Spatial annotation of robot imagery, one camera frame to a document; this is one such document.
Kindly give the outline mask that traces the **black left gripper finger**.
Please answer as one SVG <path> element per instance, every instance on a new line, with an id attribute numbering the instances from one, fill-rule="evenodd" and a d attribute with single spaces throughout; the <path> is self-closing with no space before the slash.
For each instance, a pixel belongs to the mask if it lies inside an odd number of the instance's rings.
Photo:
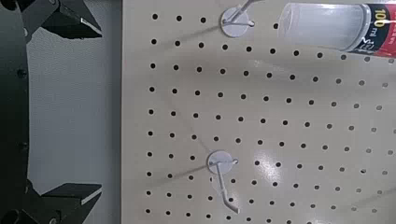
<path id="1" fill-rule="evenodd" d="M 18 224 L 83 224 L 101 195 L 100 184 L 64 183 L 39 194 L 28 182 Z"/>
<path id="2" fill-rule="evenodd" d="M 17 3 L 26 40 L 31 40 L 38 28 L 67 39 L 103 36 L 84 0 L 17 0 Z"/>

